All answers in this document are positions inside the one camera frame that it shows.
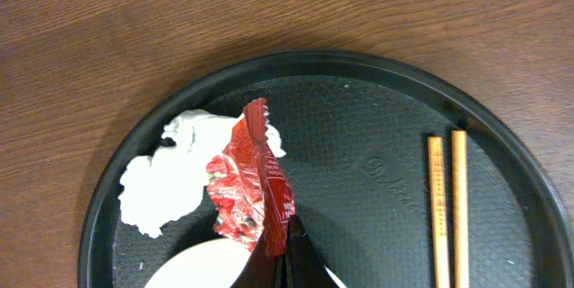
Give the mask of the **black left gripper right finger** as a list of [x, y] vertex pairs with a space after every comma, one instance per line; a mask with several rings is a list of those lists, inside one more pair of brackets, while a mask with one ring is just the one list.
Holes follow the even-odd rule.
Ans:
[[338, 288], [298, 215], [290, 217], [285, 255], [286, 288]]

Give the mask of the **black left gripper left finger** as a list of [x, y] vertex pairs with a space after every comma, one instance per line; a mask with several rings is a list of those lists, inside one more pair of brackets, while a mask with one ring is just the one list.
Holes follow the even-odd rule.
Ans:
[[248, 262], [230, 288], [282, 288], [285, 271], [285, 255], [268, 254], [267, 230], [260, 236]]

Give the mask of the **white plate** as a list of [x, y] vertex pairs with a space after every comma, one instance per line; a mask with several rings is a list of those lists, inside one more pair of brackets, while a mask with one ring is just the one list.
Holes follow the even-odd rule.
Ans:
[[235, 240], [209, 240], [171, 258], [145, 288], [230, 288], [251, 253]]

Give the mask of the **red snack wrapper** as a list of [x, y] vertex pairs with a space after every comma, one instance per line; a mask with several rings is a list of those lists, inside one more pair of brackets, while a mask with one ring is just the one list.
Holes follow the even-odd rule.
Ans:
[[233, 126], [230, 142], [207, 164], [207, 193], [218, 216], [213, 229], [253, 251], [259, 240], [265, 253], [286, 251], [288, 221], [296, 213], [293, 188], [268, 143], [265, 98], [252, 100]]

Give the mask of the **white tissue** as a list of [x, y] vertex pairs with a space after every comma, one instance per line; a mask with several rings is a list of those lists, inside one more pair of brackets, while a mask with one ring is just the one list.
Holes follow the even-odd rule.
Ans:
[[135, 157], [120, 178], [122, 222], [156, 239], [163, 225], [194, 212], [209, 196], [206, 166], [230, 142], [240, 118], [194, 109], [165, 125], [161, 138], [173, 144]]

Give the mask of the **wooden chopstick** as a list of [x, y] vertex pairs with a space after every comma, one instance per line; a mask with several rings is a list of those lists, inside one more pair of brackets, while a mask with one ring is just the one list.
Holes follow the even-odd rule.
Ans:
[[466, 132], [452, 132], [452, 182], [455, 233], [455, 287], [469, 288], [469, 230]]
[[448, 218], [443, 141], [440, 136], [434, 135], [427, 138], [427, 144], [435, 286], [449, 288]]

